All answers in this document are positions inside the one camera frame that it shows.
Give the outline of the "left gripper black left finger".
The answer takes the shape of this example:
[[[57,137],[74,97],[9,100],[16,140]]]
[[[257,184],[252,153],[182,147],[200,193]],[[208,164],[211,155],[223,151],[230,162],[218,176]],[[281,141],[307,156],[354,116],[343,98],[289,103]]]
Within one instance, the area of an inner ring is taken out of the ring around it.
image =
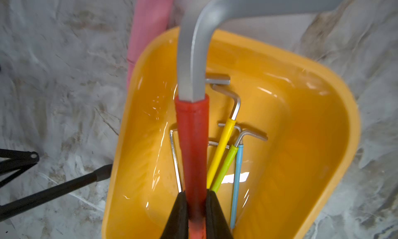
[[[188,239],[189,238],[189,215],[186,193],[178,193],[169,219],[160,239]]]

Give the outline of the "red hex key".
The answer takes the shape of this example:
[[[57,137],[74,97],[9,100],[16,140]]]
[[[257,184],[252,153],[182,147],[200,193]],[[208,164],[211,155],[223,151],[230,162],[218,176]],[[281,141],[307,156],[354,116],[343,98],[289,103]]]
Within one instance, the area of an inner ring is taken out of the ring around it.
[[[205,93],[207,53],[214,31],[231,19],[315,13],[335,9],[342,0],[193,0],[180,25],[175,100],[189,236],[206,235],[206,163],[209,97]]]

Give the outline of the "blue hex key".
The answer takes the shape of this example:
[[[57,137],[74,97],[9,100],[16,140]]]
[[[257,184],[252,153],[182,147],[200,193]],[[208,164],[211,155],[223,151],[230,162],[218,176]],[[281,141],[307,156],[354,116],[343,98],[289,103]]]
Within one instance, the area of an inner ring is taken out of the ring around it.
[[[237,217],[237,205],[238,205],[238,195],[239,195],[239,183],[240,183],[240,174],[241,174],[241,165],[243,163],[243,153],[244,153],[244,136],[252,136],[258,138],[263,141],[267,141],[268,137],[266,134],[256,133],[251,130],[243,130],[240,132],[234,146],[238,148],[236,155],[236,163],[235,163],[235,173],[234,173],[234,182],[233,182],[233,195],[232,195],[232,206],[231,206],[231,218],[230,218],[230,228],[233,230],[236,224]]]

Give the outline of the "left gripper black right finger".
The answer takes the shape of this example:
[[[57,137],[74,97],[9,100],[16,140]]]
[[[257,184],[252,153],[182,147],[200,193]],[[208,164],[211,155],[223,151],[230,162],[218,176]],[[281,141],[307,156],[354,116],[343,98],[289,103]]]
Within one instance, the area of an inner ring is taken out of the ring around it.
[[[206,196],[206,238],[233,239],[216,193],[207,190]]]

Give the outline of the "green hex key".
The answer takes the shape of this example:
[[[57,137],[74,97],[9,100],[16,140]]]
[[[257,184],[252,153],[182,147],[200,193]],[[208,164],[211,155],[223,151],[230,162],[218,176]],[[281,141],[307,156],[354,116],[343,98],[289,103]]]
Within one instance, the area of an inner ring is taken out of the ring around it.
[[[217,192],[219,190],[225,175],[227,174],[230,166],[232,165],[232,162],[237,154],[237,151],[238,151],[237,147],[235,147],[234,145],[230,146],[222,166],[219,165],[217,169],[216,175],[210,187],[211,191]]]

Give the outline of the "yellow hex key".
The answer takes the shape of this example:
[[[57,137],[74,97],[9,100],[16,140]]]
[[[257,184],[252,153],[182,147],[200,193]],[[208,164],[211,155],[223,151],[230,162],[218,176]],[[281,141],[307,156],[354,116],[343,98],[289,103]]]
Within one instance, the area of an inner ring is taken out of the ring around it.
[[[241,99],[240,99],[239,95],[236,94],[235,92],[233,92],[227,88],[221,87],[220,85],[216,85],[216,84],[212,84],[211,88],[216,92],[219,92],[223,95],[226,95],[226,96],[232,98],[234,100],[234,106],[233,106],[233,109],[232,109],[229,119],[227,119],[227,121],[226,121],[226,124],[224,126],[224,129],[223,129],[221,137],[220,137],[220,141],[218,143],[213,160],[210,164],[210,167],[209,167],[209,170],[207,173],[207,188],[208,189],[211,187],[211,184],[214,180],[217,169],[220,165],[226,145],[231,137],[234,126],[236,124],[236,118],[237,118],[237,115],[238,115],[238,112],[239,112],[239,109],[241,106]]]

